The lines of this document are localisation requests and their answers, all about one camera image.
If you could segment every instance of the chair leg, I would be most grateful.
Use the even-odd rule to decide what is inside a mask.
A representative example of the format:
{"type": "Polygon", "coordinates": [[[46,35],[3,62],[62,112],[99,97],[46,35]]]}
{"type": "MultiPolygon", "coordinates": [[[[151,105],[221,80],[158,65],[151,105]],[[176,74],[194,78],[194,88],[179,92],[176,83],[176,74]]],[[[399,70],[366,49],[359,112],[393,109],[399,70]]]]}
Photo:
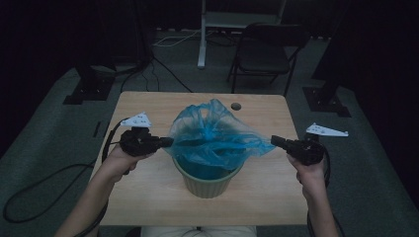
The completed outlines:
{"type": "Polygon", "coordinates": [[[234,65],[234,72],[233,72],[233,85],[231,86],[231,94],[234,94],[235,82],[237,79],[237,65],[234,65]]]}
{"type": "Polygon", "coordinates": [[[277,79],[277,77],[279,76],[280,74],[277,74],[277,75],[275,75],[274,76],[274,78],[272,78],[271,79],[271,81],[269,82],[269,84],[272,84],[276,79],[277,79]]]}
{"type": "Polygon", "coordinates": [[[228,77],[226,80],[227,82],[230,81],[230,76],[231,76],[231,72],[233,71],[234,64],[235,64],[235,58],[233,59],[233,62],[231,63],[230,71],[228,72],[228,77]]]}
{"type": "Polygon", "coordinates": [[[287,92],[288,92],[291,80],[293,78],[293,70],[295,69],[295,63],[296,63],[296,56],[293,58],[293,65],[291,66],[291,70],[287,79],[287,85],[286,85],[286,90],[284,91],[284,97],[287,96],[287,92]]]}

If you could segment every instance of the green bucket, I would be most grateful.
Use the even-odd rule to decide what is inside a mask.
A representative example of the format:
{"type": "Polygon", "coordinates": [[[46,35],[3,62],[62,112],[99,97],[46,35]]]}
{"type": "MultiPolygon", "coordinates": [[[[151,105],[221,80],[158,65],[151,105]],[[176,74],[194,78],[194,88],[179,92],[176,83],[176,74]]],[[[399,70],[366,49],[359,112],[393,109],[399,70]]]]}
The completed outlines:
{"type": "Polygon", "coordinates": [[[200,179],[190,175],[179,164],[177,159],[173,159],[176,168],[182,174],[184,182],[188,190],[199,198],[215,198],[220,196],[227,189],[230,180],[240,171],[241,166],[232,170],[226,171],[226,174],[218,179],[200,179]]]}

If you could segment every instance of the blue plastic bag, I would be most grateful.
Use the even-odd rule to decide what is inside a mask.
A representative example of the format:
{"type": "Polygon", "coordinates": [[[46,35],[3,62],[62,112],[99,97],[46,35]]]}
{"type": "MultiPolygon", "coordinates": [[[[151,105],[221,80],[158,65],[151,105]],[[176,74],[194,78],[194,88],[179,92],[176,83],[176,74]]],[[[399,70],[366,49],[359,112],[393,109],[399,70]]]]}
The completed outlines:
{"type": "Polygon", "coordinates": [[[217,99],[186,107],[173,121],[168,136],[174,142],[164,150],[179,163],[192,163],[198,173],[202,165],[231,171],[250,156],[260,157],[275,148],[270,138],[237,119],[217,99]]]}

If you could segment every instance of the black cable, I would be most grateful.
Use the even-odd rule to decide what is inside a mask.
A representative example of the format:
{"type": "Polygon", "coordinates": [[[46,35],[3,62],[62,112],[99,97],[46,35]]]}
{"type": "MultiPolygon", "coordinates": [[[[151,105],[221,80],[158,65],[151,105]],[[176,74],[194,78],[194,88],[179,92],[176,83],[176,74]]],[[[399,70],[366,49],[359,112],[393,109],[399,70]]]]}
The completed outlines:
{"type": "MultiPolygon", "coordinates": [[[[108,157],[108,152],[109,152],[109,147],[111,144],[114,143],[118,143],[118,142],[112,142],[112,139],[115,135],[115,132],[117,130],[117,128],[120,126],[121,122],[123,121],[121,120],[119,123],[117,123],[117,125],[114,127],[113,130],[110,131],[110,134],[108,135],[108,138],[106,140],[104,149],[102,151],[102,163],[103,161],[105,161],[106,157],[108,157]]],[[[20,191],[16,192],[15,194],[13,194],[11,197],[9,197],[9,199],[6,201],[6,204],[3,207],[3,218],[10,222],[10,223],[24,223],[24,222],[29,222],[32,221],[40,216],[42,216],[43,214],[45,214],[47,211],[49,211],[63,196],[64,194],[71,188],[71,186],[80,178],[80,176],[87,170],[87,169],[93,169],[93,164],[96,162],[97,159],[92,160],[89,164],[74,164],[74,165],[70,165],[64,168],[61,168],[60,170],[52,173],[51,175],[48,175],[47,177],[33,183],[30,184],[29,186],[27,186],[26,188],[21,189],[20,191]],[[41,212],[39,212],[36,215],[33,215],[31,217],[27,217],[27,218],[23,218],[23,219],[14,219],[12,217],[10,217],[9,215],[9,206],[12,204],[13,200],[17,197],[19,197],[21,194],[24,194],[25,192],[39,186],[40,184],[42,184],[43,182],[51,179],[53,176],[71,169],[71,168],[75,168],[75,167],[84,167],[84,169],[82,171],[80,171],[79,174],[77,174],[77,176],[70,182],[70,184],[64,189],[64,191],[44,210],[42,210],[41,212]]],[[[103,217],[106,214],[108,208],[108,202],[105,204],[105,206],[102,208],[101,212],[99,213],[98,217],[96,218],[96,220],[90,225],[88,226],[85,230],[83,230],[82,232],[80,232],[79,234],[75,235],[76,237],[82,237],[82,236],[86,236],[88,233],[90,233],[96,226],[99,225],[99,223],[102,221],[103,217]]]]}
{"type": "Polygon", "coordinates": [[[338,225],[338,227],[339,227],[339,229],[340,229],[340,231],[341,231],[342,236],[343,236],[343,237],[345,237],[345,236],[346,236],[346,234],[345,234],[345,232],[343,231],[343,227],[342,227],[341,223],[339,222],[338,218],[336,218],[336,216],[335,216],[335,215],[333,215],[333,218],[335,219],[335,222],[336,222],[336,224],[338,225]]]}
{"type": "Polygon", "coordinates": [[[326,171],[324,172],[324,183],[326,185],[326,188],[329,187],[330,183],[330,173],[331,173],[331,167],[330,167],[330,155],[327,151],[326,147],[324,147],[325,155],[326,155],[326,171]]]}
{"type": "Polygon", "coordinates": [[[307,212],[307,229],[308,229],[308,234],[311,237],[315,237],[313,225],[311,224],[310,212],[307,212]]]}
{"type": "Polygon", "coordinates": [[[215,44],[217,46],[224,46],[224,47],[232,47],[232,46],[236,46],[237,45],[237,40],[234,37],[231,37],[231,36],[229,36],[226,33],[217,33],[215,36],[214,35],[210,35],[210,36],[207,37],[207,42],[212,43],[212,44],[215,44]],[[223,37],[225,39],[228,39],[229,40],[229,43],[223,44],[223,43],[220,43],[220,42],[217,42],[217,41],[214,41],[214,40],[210,40],[210,38],[216,38],[216,37],[219,37],[219,36],[221,36],[221,37],[223,37]]]}
{"type": "Polygon", "coordinates": [[[61,198],[62,196],[64,196],[64,194],[70,189],[70,187],[77,181],[77,179],[88,169],[88,168],[93,168],[93,164],[96,162],[96,159],[94,159],[92,162],[90,162],[89,164],[74,164],[74,165],[70,165],[67,167],[64,167],[54,173],[52,173],[51,175],[41,179],[40,181],[37,181],[33,184],[30,184],[29,186],[27,186],[26,188],[16,192],[14,195],[12,195],[11,197],[9,197],[9,199],[6,201],[6,204],[3,207],[3,218],[5,220],[7,220],[10,223],[24,223],[24,222],[28,222],[28,221],[32,221],[40,216],[42,216],[43,214],[45,214],[47,211],[49,211],[61,198]],[[13,202],[13,200],[17,197],[19,197],[21,194],[37,187],[38,185],[42,184],[43,182],[49,180],[50,178],[52,178],[53,176],[71,169],[71,168],[75,168],[75,167],[84,167],[84,169],[70,182],[70,184],[64,189],[64,191],[43,211],[41,211],[40,213],[33,215],[31,217],[27,217],[27,218],[23,218],[23,219],[14,219],[12,217],[10,217],[9,215],[9,205],[13,202]]]}
{"type": "Polygon", "coordinates": [[[164,65],[159,59],[157,59],[154,55],[153,55],[153,59],[156,60],[158,63],[160,63],[160,65],[162,65],[164,68],[166,68],[166,70],[168,72],[170,72],[170,74],[172,74],[173,77],[175,77],[175,79],[183,86],[185,87],[189,92],[194,93],[191,89],[189,89],[166,65],[164,65]]]}
{"type": "Polygon", "coordinates": [[[148,78],[144,75],[144,72],[141,73],[141,76],[145,79],[145,90],[149,92],[148,90],[148,78]]]}
{"type": "Polygon", "coordinates": [[[152,61],[150,63],[151,63],[151,66],[153,67],[153,69],[151,70],[151,74],[154,75],[154,77],[156,78],[156,81],[157,81],[157,91],[159,92],[160,91],[160,81],[158,80],[158,76],[154,73],[154,69],[155,69],[154,63],[152,61]]]}
{"type": "Polygon", "coordinates": [[[120,93],[122,93],[123,91],[124,91],[124,85],[126,84],[126,81],[133,75],[133,74],[135,74],[135,73],[137,73],[138,71],[137,70],[135,70],[135,71],[133,71],[133,72],[131,72],[128,76],[127,76],[127,78],[124,80],[124,82],[123,82],[123,84],[121,85],[121,88],[120,88],[120,93]]]}

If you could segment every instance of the wooden table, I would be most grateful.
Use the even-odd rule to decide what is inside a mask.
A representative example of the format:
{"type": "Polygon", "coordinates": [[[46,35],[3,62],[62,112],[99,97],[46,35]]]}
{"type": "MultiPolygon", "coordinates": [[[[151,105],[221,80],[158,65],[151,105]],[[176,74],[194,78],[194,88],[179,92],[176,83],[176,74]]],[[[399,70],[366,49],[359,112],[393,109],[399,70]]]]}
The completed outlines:
{"type": "MultiPolygon", "coordinates": [[[[219,99],[232,113],[261,134],[296,139],[284,97],[276,95],[124,92],[110,129],[121,119],[146,112],[152,135],[167,136],[173,120],[185,107],[219,99]]],[[[120,127],[114,141],[129,127],[120,127]]],[[[101,165],[101,155],[93,174],[101,165]]],[[[138,163],[115,185],[102,225],[284,225],[305,224],[307,206],[295,169],[280,148],[249,158],[218,197],[199,198],[185,187],[182,175],[163,150],[138,163]]]]}

